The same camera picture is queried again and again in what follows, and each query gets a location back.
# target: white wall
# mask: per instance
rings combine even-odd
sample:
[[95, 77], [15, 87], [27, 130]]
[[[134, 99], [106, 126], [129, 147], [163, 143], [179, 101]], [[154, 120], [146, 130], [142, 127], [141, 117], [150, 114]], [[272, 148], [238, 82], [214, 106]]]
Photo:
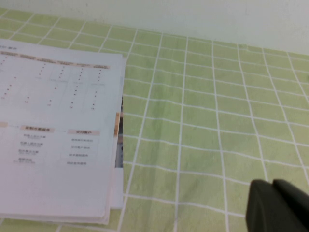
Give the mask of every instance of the white wall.
[[0, 6], [309, 55], [308, 0], [0, 0]]

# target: black object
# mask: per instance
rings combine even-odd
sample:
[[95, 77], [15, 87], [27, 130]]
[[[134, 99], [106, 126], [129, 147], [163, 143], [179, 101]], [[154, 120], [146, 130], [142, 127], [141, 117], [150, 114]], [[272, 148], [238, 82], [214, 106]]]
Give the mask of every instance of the black object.
[[309, 232], [309, 196], [285, 180], [253, 180], [246, 222], [249, 232]]

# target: green checkered tablecloth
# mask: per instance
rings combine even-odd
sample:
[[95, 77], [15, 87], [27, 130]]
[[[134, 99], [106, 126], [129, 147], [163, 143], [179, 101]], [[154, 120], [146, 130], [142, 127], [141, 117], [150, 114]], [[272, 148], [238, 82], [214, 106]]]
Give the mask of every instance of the green checkered tablecloth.
[[244, 232], [252, 179], [309, 192], [309, 56], [3, 8], [0, 38], [128, 58], [123, 210], [0, 232]]

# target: stack of papers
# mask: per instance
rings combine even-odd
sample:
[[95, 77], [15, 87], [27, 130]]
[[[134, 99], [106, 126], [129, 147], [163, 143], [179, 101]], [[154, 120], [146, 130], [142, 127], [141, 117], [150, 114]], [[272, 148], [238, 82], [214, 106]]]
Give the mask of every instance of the stack of papers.
[[119, 54], [0, 40], [0, 218], [108, 224], [124, 72]]

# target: white paper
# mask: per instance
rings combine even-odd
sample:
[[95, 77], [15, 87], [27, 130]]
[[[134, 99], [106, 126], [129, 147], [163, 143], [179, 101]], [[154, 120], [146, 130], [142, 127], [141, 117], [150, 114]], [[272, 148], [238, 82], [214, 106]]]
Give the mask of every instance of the white paper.
[[0, 54], [0, 217], [99, 220], [109, 211], [122, 56], [8, 40], [0, 51], [75, 63]]

